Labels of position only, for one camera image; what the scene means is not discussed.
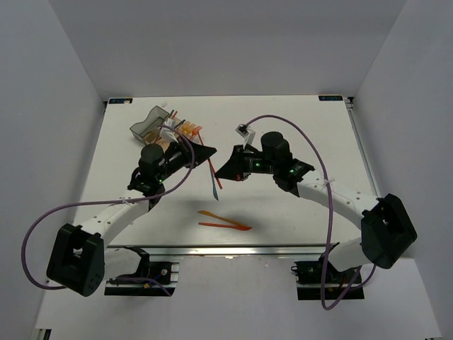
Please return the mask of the red plastic fork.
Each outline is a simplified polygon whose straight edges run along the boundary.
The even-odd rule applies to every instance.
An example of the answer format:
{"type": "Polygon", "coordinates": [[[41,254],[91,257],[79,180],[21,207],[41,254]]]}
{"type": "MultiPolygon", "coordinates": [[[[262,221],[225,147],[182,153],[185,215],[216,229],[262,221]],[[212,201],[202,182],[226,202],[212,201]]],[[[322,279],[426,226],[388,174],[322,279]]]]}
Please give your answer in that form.
{"type": "Polygon", "coordinates": [[[192,138],[196,137],[199,134],[199,132],[201,131],[201,129],[202,129],[202,126],[200,126],[200,125],[195,126],[191,131],[192,138]]]}

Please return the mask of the orange plastic fork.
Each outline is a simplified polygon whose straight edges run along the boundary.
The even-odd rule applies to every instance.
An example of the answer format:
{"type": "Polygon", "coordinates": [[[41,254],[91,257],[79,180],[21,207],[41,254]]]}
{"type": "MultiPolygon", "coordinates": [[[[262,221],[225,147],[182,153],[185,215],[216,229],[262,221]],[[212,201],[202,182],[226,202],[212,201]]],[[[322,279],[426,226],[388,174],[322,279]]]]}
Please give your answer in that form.
{"type": "Polygon", "coordinates": [[[194,123],[192,123],[192,122],[190,122],[190,121],[185,121],[185,122],[181,125],[180,131],[181,131],[184,135],[188,136],[188,135],[190,135],[190,134],[192,133],[192,131],[193,131],[194,128],[195,128],[195,124],[194,124],[194,123]]]}

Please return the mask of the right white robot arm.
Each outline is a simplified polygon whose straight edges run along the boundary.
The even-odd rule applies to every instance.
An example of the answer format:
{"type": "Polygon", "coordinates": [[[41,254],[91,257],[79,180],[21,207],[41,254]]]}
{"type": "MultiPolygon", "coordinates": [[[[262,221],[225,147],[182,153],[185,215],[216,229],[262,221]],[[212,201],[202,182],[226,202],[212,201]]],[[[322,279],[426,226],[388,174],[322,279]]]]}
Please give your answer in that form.
{"type": "Polygon", "coordinates": [[[390,269],[417,239],[403,202],[393,194],[380,198],[327,182],[322,174],[294,158],[289,142],[279,132],[267,132],[261,148],[238,144],[228,161],[215,174],[218,179],[245,181],[250,174],[270,174],[283,191],[332,208],[359,230],[356,239],[331,246],[327,260],[319,265],[321,277],[338,281],[345,271],[365,264],[390,269]]]}

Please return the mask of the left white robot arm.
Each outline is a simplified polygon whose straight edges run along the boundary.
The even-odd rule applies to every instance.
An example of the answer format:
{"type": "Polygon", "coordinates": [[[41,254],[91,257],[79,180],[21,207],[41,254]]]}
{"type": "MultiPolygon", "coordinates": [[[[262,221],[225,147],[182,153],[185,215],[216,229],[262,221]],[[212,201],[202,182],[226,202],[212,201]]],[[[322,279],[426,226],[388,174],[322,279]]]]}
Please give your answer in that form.
{"type": "Polygon", "coordinates": [[[194,142],[171,142],[142,148],[138,167],[119,203],[96,216],[57,233],[47,267],[47,277],[88,297],[102,281],[144,283],[149,275],[149,255],[135,246],[109,249],[108,245],[136,219],[147,214],[166,192],[164,180],[183,167],[191,169],[216,153],[214,147],[194,142]]]}

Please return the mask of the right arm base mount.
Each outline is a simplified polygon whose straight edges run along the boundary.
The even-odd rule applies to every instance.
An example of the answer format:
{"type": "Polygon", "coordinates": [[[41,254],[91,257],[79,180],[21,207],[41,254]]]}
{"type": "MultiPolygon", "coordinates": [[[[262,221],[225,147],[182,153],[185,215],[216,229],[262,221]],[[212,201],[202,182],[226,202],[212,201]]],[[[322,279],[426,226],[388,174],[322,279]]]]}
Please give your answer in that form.
{"type": "MultiPolygon", "coordinates": [[[[321,300],[321,261],[296,261],[291,266],[291,272],[296,277],[297,298],[299,301],[320,301],[321,300]]],[[[348,269],[340,273],[334,273],[333,269],[326,272],[326,292],[327,300],[336,300],[347,287],[355,269],[348,269]]],[[[362,277],[359,274],[355,279],[351,289],[343,297],[344,300],[364,300],[363,288],[359,288],[362,277]]]]}

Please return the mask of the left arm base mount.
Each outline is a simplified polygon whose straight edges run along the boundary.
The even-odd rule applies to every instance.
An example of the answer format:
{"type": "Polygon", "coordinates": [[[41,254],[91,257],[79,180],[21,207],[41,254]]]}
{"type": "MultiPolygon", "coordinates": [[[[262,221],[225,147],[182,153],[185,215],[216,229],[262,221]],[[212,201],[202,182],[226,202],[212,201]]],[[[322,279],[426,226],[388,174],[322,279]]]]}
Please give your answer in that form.
{"type": "Polygon", "coordinates": [[[180,264],[152,257],[147,251],[124,246],[105,253],[107,296],[170,297],[175,292],[180,264]]]}

